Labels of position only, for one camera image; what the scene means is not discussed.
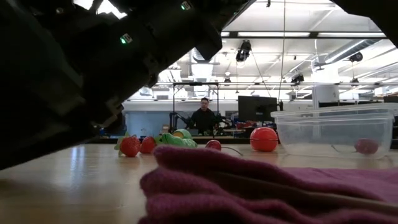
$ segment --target pink towel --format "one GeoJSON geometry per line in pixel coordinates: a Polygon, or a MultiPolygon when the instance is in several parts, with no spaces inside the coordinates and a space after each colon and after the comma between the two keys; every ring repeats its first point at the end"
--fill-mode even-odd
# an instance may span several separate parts
{"type": "Polygon", "coordinates": [[[147,216],[140,223],[398,223],[367,210],[290,205],[277,199],[240,197],[206,178],[209,171],[242,175],[311,191],[398,202],[398,169],[281,169],[209,149],[158,147],[159,168],[141,179],[147,216]]]}

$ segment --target plastic container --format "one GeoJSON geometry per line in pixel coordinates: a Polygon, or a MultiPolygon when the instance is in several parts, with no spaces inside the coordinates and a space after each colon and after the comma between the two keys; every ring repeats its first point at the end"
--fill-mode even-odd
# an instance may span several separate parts
{"type": "Polygon", "coordinates": [[[278,111],[271,116],[288,154],[379,159],[390,149],[398,103],[278,111]]]}

